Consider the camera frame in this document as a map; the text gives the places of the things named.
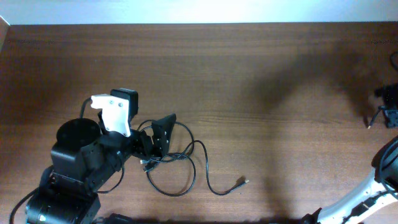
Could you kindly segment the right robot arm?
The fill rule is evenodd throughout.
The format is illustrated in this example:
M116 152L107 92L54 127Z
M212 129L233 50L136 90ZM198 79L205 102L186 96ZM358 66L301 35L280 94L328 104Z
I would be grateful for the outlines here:
M369 175L334 204L306 214L300 223L361 223L383 207L397 202L397 138L374 156Z

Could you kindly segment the black usb cable long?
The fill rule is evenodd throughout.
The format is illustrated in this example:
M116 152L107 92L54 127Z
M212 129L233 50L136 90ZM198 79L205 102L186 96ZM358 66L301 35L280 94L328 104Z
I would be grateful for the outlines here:
M197 179L197 168L195 165L195 162L193 161L193 159L191 158L194 150L195 150L195 144L198 143L202 149L203 149L203 153L205 155L205 177L206 177L206 184L210 190L211 193L213 193L214 195L217 196L225 196L228 195L232 192L234 192L235 190L245 186L246 184L249 183L249 180L247 180L245 177L242 177L241 179L237 180L237 183L235 185L233 185L230 189L225 190L223 192L218 192L216 191L212 186L211 186L211 182L210 182L210 167L209 167L209 158L208 158L208 151L207 148L205 146L205 144L198 139L194 138L194 135L192 133L192 131L189 129L188 126L186 126L185 124L176 121L175 124L177 124L178 126L183 127L189 134L190 136L190 143L186 146L186 148L182 151L182 152L168 152L166 153L166 155L162 156L162 157L150 157L147 160L147 164L144 166L143 171L146 173L146 177L147 180L149 181L150 185L160 194L168 196L168 197L182 197L186 194L188 194L194 187L195 183L196 183L196 179ZM185 190L181 190L178 193L169 193L169 192L165 192L162 189L160 189L158 186L156 186L156 184L153 182L152 177L150 175L150 173L159 165L159 164L169 164L175 161L185 161L188 160L191 163L191 166L193 168L193 177L192 177L192 182L189 185L188 188L186 188Z

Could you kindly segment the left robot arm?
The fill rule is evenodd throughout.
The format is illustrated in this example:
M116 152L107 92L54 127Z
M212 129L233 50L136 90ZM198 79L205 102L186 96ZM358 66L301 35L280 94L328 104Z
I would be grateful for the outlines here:
M92 223L101 206L99 196L105 193L102 186L116 172L125 173L130 157L145 162L144 172L149 173L168 156L175 114L153 120L152 136L143 130L112 131L105 126L104 111L98 117L61 125L51 149L52 165L11 210L9 223L22 204L26 223Z

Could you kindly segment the black usb cable short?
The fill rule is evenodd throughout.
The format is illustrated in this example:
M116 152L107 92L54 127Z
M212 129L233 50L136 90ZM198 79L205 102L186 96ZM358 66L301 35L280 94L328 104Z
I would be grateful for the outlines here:
M372 116L370 122L368 123L368 129L370 129L372 127L372 125L374 124L374 122L375 122L377 116L379 115L379 113L381 111L384 111L384 110L385 110L385 106L379 106L377 108L377 111L375 112L375 114Z

